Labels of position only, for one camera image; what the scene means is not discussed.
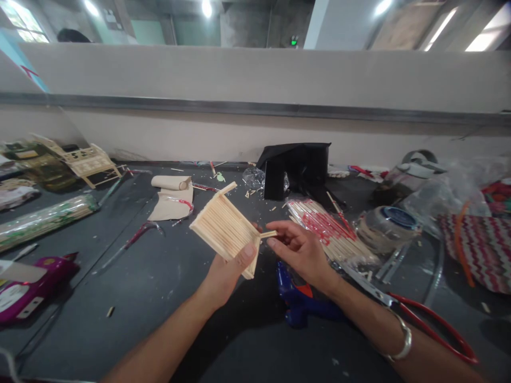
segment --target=work table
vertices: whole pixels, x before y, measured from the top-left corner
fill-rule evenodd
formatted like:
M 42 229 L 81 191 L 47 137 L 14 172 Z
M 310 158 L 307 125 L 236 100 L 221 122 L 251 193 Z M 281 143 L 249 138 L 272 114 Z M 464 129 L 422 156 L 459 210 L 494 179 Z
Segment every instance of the work table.
M 105 273 L 93 274 L 147 221 L 157 200 L 151 186 L 155 175 L 192 176 L 198 184 L 222 188 L 205 166 L 178 163 L 131 163 L 131 169 L 151 170 L 126 176 L 96 212 L 35 241 L 2 254 L 12 259 L 21 249 L 39 247 L 21 259 L 33 264 L 44 256 L 78 251 L 80 271 L 43 303 L 28 320 L 0 333 L 0 346 L 17 355 L 25 378 L 100 380 L 123 355 L 153 332 L 197 289 L 214 251 L 189 229 L 196 214 L 213 196 L 194 190 L 195 212 L 181 224 L 159 221 L 165 236 L 147 231 Z M 178 172 L 170 168 L 183 169 Z M 287 219 L 283 202 L 264 201 L 260 193 L 245 197 L 242 180 L 246 164 L 225 164 L 227 184 L 236 181 L 229 200 L 260 226 Z M 100 200 L 112 184 L 91 194 Z M 329 188 L 347 202 L 348 218 L 368 209 L 367 197 L 376 184 L 355 178 L 329 179 Z M 26 213 L 81 195 L 88 187 L 67 194 L 42 195 L 0 215 L 8 222 Z M 424 234 L 414 241 L 390 285 L 384 291 L 422 302 L 431 283 L 439 242 Z M 484 311 L 481 302 L 491 310 Z M 110 307 L 115 310 L 110 318 Z M 453 325 L 475 350 L 477 367 L 494 383 L 511 376 L 511 301 L 477 286 L 468 287 L 461 266 L 446 256 L 444 273 L 432 309 Z M 255 278 L 238 283 L 227 304 L 199 334 L 172 381 L 218 382 L 394 382 L 399 376 L 365 337 L 348 321 L 309 317 L 308 327 L 292 329 L 284 319 L 286 306 L 277 290 L 276 256 L 261 246 Z M 5 361 L 2 373 L 7 374 Z

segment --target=bundle of wooden sticks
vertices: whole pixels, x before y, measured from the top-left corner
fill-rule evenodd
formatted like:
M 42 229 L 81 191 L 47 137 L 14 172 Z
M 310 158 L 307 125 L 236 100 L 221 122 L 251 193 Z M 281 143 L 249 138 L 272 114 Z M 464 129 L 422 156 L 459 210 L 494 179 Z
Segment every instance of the bundle of wooden sticks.
M 339 211 L 342 224 L 320 204 L 311 199 L 290 199 L 287 205 L 291 220 L 319 237 L 325 254 L 331 261 L 349 265 L 370 264 L 378 258 L 364 245 Z
M 77 221 L 99 209 L 91 195 L 82 195 L 0 225 L 0 252 Z

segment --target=scissors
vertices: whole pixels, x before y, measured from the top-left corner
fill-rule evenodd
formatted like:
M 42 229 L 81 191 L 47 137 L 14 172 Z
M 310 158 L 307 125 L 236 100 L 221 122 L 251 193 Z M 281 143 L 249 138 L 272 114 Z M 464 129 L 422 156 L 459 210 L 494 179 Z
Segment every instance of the scissors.
M 479 359 L 477 359 L 477 356 L 475 355 L 474 351 L 469 346 L 469 344 L 465 341 L 465 339 L 463 339 L 463 337 L 455 330 L 455 328 L 453 326 L 451 326 L 444 318 L 439 316 L 433 310 L 429 309 L 428 307 L 424 306 L 423 304 L 421 304 L 419 302 L 412 301 L 411 299 L 404 298 L 402 296 L 392 294 L 392 293 L 385 294 L 385 293 L 381 292 L 371 282 L 369 282 L 366 278 L 364 278 L 362 275 L 360 275 L 358 271 L 355 271 L 347 264 L 341 264 L 341 268 L 361 288 L 363 288 L 365 291 L 367 291 L 369 294 L 371 294 L 373 297 L 375 297 L 378 301 L 380 301 L 382 304 L 384 304 L 388 308 L 391 308 L 392 304 L 395 303 L 398 307 L 400 307 L 403 310 L 403 312 L 406 315 L 408 315 L 412 319 L 412 322 L 417 327 L 421 328 L 426 334 L 428 334 L 430 337 L 432 337 L 434 340 L 436 340 L 438 343 L 440 343 L 442 346 L 444 346 L 450 352 L 455 354 L 458 358 L 460 358 L 461 360 L 463 360 L 469 364 L 478 364 L 479 363 Z M 406 305 L 415 307 L 419 310 L 422 310 L 427 315 L 429 315 L 430 317 L 435 319 L 442 326 L 444 326 L 449 331 L 449 333 L 451 333 L 451 335 L 453 335 L 453 337 L 456 339 L 456 341 L 460 345 L 463 352 L 456 350 L 449 343 L 447 343 L 445 340 L 443 340 L 436 332 L 434 332 L 421 318 L 419 318 Z

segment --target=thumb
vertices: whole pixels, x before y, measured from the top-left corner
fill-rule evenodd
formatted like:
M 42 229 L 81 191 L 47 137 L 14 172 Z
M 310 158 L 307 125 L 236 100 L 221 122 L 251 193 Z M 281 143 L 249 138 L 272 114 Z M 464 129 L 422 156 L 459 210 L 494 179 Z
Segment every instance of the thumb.
M 229 270 L 238 276 L 252 263 L 256 257 L 256 247 L 248 243 L 243 247 L 234 259 L 228 262 Z
M 277 254 L 280 258 L 282 258 L 287 263 L 291 263 L 293 261 L 296 253 L 290 250 L 286 245 L 280 242 L 278 239 L 269 238 L 266 243 L 271 249 Z

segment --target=hand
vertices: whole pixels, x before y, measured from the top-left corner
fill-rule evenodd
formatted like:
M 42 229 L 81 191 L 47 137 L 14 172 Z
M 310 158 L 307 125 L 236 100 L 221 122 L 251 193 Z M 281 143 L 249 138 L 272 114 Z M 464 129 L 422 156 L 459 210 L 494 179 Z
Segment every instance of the hand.
M 262 229 L 256 223 L 253 223 L 253 225 L 259 232 L 262 232 Z M 241 273 L 245 271 L 255 257 L 256 247 L 250 243 L 229 262 L 220 255 L 215 255 L 209 267 L 208 275 L 206 275 L 196 292 L 197 296 L 213 311 L 218 310 L 227 303 Z
M 270 222 L 266 227 L 278 233 L 267 240 L 268 246 L 305 281 L 326 295 L 338 288 L 342 278 L 328 264 L 314 233 L 291 221 Z

